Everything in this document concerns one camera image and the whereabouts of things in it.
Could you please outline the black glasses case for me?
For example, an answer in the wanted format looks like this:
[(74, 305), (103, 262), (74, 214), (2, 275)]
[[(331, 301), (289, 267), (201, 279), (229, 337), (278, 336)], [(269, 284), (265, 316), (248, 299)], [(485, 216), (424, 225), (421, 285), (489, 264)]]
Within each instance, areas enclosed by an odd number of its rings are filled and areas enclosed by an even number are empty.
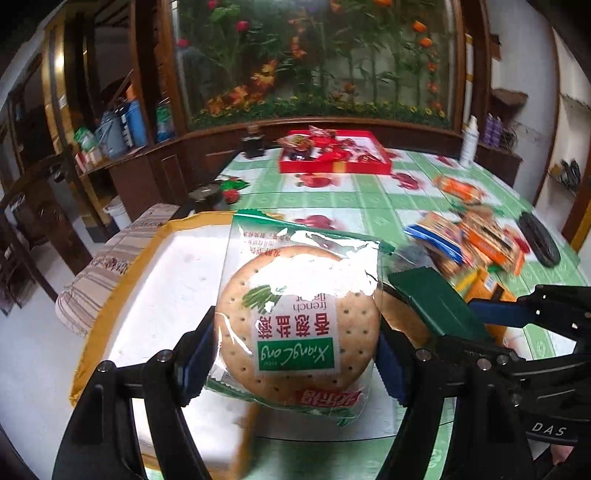
[(523, 212), (517, 224), (536, 259), (546, 268), (554, 268), (561, 261), (558, 247), (541, 221), (530, 212)]

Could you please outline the red wrapped candy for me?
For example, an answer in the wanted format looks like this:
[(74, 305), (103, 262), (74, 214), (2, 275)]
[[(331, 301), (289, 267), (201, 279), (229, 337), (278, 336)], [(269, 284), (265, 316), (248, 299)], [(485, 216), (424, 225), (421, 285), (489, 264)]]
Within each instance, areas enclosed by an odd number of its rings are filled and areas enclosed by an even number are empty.
[(239, 191), (235, 189), (224, 190), (222, 194), (225, 202), (228, 203), (228, 205), (235, 204), (240, 199)]

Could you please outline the round cracker pack green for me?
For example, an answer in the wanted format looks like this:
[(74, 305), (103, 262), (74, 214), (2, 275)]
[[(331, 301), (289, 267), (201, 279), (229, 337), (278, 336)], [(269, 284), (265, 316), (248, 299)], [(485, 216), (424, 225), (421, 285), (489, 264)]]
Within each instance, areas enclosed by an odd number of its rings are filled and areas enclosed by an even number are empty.
[(205, 385), (230, 398), (356, 420), (370, 393), (393, 246), (375, 237), (233, 216)]

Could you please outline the blue Hokkaido cracker pack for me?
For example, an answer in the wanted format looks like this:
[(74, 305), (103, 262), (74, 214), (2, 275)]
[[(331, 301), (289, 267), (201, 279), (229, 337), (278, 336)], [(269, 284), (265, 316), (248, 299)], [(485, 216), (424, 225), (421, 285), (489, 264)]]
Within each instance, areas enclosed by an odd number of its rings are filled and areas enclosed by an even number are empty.
[(428, 212), (418, 222), (407, 225), (404, 232), (429, 250), (445, 277), (453, 277), (464, 266), (461, 229), (440, 214)]

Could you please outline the purple bottles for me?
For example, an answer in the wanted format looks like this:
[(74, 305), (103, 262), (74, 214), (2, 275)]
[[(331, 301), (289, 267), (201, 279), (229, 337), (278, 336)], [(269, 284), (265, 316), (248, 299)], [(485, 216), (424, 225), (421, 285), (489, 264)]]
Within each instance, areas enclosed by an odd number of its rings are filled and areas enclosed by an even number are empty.
[(488, 114), (482, 142), (492, 148), (498, 148), (500, 146), (502, 133), (503, 124), (501, 119), (499, 117), (494, 117), (492, 114)]

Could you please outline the striped cushion chair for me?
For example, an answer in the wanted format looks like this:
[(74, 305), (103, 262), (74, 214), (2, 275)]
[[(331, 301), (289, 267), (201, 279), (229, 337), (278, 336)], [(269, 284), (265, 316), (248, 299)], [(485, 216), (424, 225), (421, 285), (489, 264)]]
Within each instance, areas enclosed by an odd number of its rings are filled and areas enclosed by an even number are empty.
[(68, 330), (82, 338), (88, 335), (113, 289), (177, 210), (177, 205), (155, 204), (99, 248), (55, 302), (56, 316)]

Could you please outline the green wrapped candy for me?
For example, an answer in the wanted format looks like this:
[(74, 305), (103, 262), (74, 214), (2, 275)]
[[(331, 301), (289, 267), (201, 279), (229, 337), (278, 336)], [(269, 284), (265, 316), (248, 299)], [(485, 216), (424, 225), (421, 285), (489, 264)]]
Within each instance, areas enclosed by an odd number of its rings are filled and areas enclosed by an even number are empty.
[(229, 191), (229, 190), (243, 190), (249, 187), (249, 182), (243, 180), (242, 178), (238, 177), (229, 177), (221, 182), (221, 190), (222, 191)]

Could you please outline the blue thermos jug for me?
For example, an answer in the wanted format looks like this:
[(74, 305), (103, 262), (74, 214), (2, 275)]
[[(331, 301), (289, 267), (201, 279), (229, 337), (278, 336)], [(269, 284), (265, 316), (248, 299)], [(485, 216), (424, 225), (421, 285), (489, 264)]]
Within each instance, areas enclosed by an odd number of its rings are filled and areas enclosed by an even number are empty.
[(135, 147), (147, 145), (147, 134), (137, 99), (124, 103), (124, 114)]

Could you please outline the yellow cardboard box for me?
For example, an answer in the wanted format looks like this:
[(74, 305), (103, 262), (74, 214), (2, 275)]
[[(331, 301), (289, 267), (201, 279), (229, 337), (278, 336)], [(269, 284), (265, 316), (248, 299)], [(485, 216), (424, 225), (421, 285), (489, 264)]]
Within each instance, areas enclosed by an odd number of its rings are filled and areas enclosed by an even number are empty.
[[(202, 212), (157, 230), (96, 317), (72, 382), (72, 404), (101, 360), (143, 363), (197, 328), (217, 297), (231, 220), (228, 211)], [(211, 476), (242, 477), (256, 408), (204, 389), (182, 413)]]

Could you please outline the red candy tray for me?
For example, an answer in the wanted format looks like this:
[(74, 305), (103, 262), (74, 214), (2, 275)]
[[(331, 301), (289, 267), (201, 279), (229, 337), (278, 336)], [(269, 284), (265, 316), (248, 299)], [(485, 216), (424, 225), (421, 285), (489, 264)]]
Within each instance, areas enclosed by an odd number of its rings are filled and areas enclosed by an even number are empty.
[(390, 175), (393, 163), (386, 149), (367, 130), (334, 130), (314, 126), (291, 130), (277, 140), (280, 173)]

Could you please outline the white spray bottle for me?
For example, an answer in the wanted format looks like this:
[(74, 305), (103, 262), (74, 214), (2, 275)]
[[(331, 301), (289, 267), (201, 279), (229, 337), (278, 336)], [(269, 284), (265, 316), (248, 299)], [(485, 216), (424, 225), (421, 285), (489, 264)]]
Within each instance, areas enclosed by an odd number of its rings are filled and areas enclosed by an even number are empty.
[(464, 168), (470, 168), (474, 163), (479, 143), (478, 119), (471, 115), (467, 126), (463, 130), (463, 143), (459, 163)]

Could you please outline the orange long cracker pack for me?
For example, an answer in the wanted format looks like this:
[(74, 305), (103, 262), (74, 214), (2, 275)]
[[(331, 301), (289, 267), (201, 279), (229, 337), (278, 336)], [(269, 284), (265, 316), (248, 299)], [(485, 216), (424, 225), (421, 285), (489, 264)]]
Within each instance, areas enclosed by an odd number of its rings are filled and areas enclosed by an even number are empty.
[(438, 176), (434, 185), (442, 192), (452, 195), (469, 205), (481, 204), (483, 192), (476, 186), (452, 178), (450, 176)]

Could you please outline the small black device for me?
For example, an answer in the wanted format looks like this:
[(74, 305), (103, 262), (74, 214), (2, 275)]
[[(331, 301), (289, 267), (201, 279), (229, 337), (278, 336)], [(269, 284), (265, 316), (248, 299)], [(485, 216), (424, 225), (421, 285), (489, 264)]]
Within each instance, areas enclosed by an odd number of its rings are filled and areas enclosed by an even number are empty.
[(211, 183), (197, 187), (189, 194), (195, 212), (225, 211), (228, 204), (225, 202), (221, 185)]

